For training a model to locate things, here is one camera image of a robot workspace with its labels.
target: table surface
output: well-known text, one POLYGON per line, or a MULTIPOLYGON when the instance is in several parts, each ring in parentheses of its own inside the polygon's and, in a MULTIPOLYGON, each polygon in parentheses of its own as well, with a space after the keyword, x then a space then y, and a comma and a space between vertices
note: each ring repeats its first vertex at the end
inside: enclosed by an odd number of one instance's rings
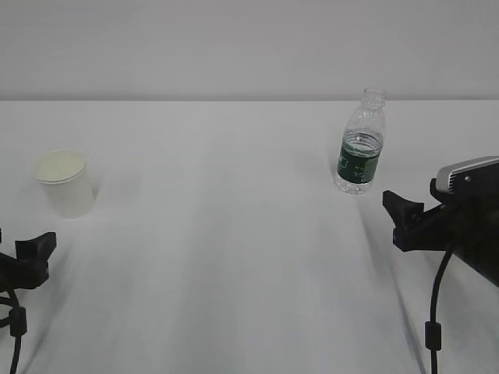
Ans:
MULTIPOLYGON (((1 102, 2 251, 56 231, 50 279, 20 291, 26 374, 429 373, 442 253, 402 253, 392 189, 436 204, 440 167, 498 154, 499 102, 388 102, 372 190, 331 180, 354 102, 1 102), (51 212, 37 156, 88 156, 97 192, 51 212)), ((497 289, 453 259, 442 372, 499 372, 497 289)), ((0 332, 0 372, 13 339, 0 332)))

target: paper cup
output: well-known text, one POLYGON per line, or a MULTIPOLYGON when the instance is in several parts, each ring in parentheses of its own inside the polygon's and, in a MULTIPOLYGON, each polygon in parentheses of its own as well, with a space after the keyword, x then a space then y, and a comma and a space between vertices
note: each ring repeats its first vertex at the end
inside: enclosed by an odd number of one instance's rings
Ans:
POLYGON ((81 217, 94 203, 86 166, 85 157, 75 150, 54 150, 35 165, 37 180, 54 210, 63 217, 81 217))

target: water bottle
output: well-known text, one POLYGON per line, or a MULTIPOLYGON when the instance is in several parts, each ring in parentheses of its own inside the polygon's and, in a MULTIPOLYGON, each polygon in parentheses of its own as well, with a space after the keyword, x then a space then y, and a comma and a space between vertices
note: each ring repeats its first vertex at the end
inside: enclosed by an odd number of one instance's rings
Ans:
POLYGON ((373 183, 385 134, 384 98, 384 90, 366 88, 361 105, 349 119, 334 175, 341 191, 360 194, 373 183))

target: green bottle label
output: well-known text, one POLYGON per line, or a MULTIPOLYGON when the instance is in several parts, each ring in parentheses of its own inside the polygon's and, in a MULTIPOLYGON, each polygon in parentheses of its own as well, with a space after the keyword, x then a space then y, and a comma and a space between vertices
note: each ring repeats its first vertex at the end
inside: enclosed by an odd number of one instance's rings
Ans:
POLYGON ((343 144, 338 160, 338 174, 351 183, 369 183, 374 178, 379 158, 379 154, 373 157, 355 156, 349 153, 343 144))

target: cable connector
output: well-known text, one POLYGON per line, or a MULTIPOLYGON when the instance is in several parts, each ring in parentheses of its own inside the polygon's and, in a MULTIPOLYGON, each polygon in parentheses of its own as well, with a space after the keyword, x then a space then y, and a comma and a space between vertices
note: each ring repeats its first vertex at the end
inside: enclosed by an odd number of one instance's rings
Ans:
POLYGON ((431 321, 424 324, 424 344, 430 351, 442 349, 442 325, 431 321))
POLYGON ((28 331, 26 308, 15 306, 9 311, 10 336, 21 337, 28 331))

